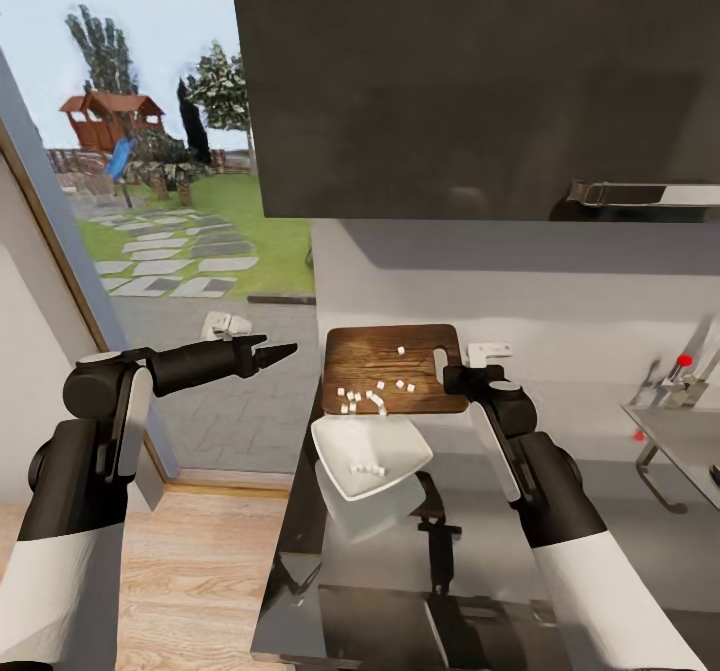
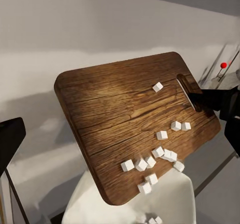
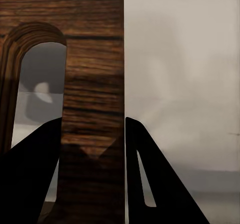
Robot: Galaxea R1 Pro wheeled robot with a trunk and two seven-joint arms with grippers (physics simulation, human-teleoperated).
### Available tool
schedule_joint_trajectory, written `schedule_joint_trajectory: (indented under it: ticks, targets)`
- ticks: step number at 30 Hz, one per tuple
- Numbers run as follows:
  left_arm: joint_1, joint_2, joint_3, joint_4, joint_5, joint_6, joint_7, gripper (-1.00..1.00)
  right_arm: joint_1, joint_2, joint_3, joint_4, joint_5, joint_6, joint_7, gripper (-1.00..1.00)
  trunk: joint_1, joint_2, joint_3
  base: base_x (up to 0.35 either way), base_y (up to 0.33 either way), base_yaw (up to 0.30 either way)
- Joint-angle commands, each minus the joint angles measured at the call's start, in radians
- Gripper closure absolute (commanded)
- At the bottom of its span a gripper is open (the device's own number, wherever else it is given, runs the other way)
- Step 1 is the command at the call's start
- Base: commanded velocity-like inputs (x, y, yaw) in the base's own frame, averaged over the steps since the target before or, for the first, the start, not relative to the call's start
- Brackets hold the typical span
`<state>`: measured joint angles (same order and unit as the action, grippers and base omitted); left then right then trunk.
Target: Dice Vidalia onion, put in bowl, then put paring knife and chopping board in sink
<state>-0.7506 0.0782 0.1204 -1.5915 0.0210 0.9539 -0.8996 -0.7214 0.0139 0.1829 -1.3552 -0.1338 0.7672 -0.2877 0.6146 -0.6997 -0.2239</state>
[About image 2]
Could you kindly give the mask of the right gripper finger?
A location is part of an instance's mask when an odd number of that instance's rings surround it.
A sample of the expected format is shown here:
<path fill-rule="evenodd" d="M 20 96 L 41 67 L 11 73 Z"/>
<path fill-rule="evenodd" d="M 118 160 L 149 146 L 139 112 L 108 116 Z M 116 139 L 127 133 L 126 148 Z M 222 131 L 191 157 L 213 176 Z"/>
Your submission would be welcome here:
<path fill-rule="evenodd" d="M 211 108 L 214 111 L 218 112 L 221 110 L 221 102 L 222 102 L 221 95 L 189 93 L 188 98 L 208 108 Z"/>
<path fill-rule="evenodd" d="M 228 89 L 202 89 L 204 94 L 211 94 L 211 95 L 221 95 L 223 96 L 224 92 L 227 92 Z"/>

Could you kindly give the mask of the cutting board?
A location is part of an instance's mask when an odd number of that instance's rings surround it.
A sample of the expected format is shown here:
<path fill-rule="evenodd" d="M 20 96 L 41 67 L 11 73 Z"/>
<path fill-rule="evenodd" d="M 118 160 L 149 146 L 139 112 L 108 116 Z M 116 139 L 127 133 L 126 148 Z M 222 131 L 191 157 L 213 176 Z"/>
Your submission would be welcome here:
<path fill-rule="evenodd" d="M 158 82 L 163 86 L 153 89 Z M 89 66 L 62 72 L 54 91 L 102 199 L 110 206 L 142 194 L 139 185 L 155 174 L 159 179 L 177 161 L 221 131 L 214 110 L 188 98 L 203 94 L 178 52 Z M 190 123 L 175 131 L 172 123 Z M 158 140 L 157 133 L 167 138 Z M 174 162 L 155 158 L 161 147 L 177 154 Z M 124 172 L 122 163 L 152 157 L 152 168 Z"/>

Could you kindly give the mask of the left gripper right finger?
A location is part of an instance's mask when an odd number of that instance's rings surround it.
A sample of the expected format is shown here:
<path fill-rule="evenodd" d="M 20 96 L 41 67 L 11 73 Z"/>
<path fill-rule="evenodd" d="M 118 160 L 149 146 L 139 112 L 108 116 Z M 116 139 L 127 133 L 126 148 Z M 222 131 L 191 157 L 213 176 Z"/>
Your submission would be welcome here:
<path fill-rule="evenodd" d="M 224 129 L 224 135 L 240 156 L 240 118 L 228 118 Z"/>

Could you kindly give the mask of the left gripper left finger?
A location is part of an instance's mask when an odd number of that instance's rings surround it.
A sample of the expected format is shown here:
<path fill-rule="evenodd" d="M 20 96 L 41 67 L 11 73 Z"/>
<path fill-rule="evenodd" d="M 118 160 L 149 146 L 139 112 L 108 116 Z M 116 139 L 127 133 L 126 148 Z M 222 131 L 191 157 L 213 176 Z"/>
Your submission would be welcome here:
<path fill-rule="evenodd" d="M 26 137 L 22 117 L 0 122 L 0 177 Z"/>

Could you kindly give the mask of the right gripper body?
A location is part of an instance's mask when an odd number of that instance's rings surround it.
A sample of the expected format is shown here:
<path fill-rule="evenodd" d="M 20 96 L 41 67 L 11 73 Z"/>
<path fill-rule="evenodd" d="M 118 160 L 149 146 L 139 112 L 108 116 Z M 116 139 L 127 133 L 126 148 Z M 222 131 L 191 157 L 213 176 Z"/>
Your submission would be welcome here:
<path fill-rule="evenodd" d="M 240 118 L 240 90 L 238 86 L 223 93 L 219 119 L 227 121 L 229 117 Z"/>

